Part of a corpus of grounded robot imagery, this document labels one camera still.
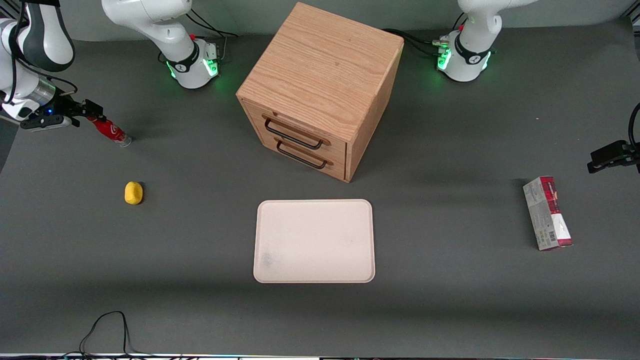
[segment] wall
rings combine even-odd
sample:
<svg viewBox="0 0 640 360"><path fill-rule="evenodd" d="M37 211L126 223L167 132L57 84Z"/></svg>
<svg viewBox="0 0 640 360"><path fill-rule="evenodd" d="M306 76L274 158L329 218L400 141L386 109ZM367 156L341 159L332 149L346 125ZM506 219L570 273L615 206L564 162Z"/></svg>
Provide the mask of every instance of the wall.
<svg viewBox="0 0 640 360"><path fill-rule="evenodd" d="M442 29L460 14L454 0L305 0L306 3L377 28ZM619 17L633 0L540 0L504 10L507 28L597 24ZM99 0L61 0L67 29L76 40L104 41L143 38L114 25ZM296 0L194 0L193 8L213 26L239 34L273 34ZM211 34L180 18L187 30Z"/></svg>

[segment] gray mat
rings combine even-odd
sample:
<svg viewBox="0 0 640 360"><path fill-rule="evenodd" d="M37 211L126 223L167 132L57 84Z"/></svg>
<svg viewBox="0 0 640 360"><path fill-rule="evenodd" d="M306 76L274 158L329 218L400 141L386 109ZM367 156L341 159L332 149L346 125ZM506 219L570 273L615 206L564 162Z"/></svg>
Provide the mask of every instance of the gray mat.
<svg viewBox="0 0 640 360"><path fill-rule="evenodd" d="M586 170L640 99L628 22L506 29L466 84L407 47L351 184L259 143L234 93L268 42L229 40L221 77L195 91L151 42L77 44L78 99L138 140L120 149L87 122L16 136L0 176L0 350L74 350L121 309L147 352L638 357L640 176ZM542 175L572 248L536 249L521 185ZM132 180L139 206L122 198ZM258 204L324 198L373 204L373 282L257 283ZM88 350L118 352L121 331L105 319Z"/></svg>

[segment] red bottle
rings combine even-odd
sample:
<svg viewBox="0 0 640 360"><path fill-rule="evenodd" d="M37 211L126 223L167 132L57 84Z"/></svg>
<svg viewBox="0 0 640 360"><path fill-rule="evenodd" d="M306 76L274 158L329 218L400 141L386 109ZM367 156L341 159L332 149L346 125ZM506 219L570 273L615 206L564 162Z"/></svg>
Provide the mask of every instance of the red bottle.
<svg viewBox="0 0 640 360"><path fill-rule="evenodd" d="M95 128L98 129L98 131L100 131L100 134L108 137L120 147L127 147L131 143L131 136L127 135L109 119L98 119L93 116L87 116L86 119L93 122L93 125L95 125Z"/></svg>

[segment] cable connector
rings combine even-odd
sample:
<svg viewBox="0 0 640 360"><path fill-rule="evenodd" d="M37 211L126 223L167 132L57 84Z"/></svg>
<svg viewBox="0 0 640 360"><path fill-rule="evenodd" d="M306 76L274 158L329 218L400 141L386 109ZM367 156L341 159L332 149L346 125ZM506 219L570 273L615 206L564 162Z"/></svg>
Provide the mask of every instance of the cable connector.
<svg viewBox="0 0 640 360"><path fill-rule="evenodd" d="M434 40L431 42L431 45L435 46L435 47L441 47L442 49L448 49L449 48L449 41L447 40Z"/></svg>

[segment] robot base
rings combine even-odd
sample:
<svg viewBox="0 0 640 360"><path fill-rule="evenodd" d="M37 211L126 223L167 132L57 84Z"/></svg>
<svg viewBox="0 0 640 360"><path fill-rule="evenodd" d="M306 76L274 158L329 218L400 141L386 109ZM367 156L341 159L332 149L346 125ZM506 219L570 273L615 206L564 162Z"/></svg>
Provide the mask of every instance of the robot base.
<svg viewBox="0 0 640 360"><path fill-rule="evenodd" d="M167 66L171 70L171 76L178 83L187 89L195 89L206 85L209 80L218 75L218 52L216 44L209 44L202 39L194 40L198 46L198 59L187 72L179 72L173 69L169 63Z"/></svg>
<svg viewBox="0 0 640 360"><path fill-rule="evenodd" d="M459 34L460 31L458 30L452 31L448 35L441 36L440 41L447 42L447 44L453 44ZM491 56L491 52L489 52L484 59L479 59L478 63L469 65L454 46L441 48L441 51L443 52L441 52L440 57L438 57L437 69L447 74L447 76L452 80L462 83L466 83L467 81L472 81L477 78L482 70L486 69L487 61Z"/></svg>

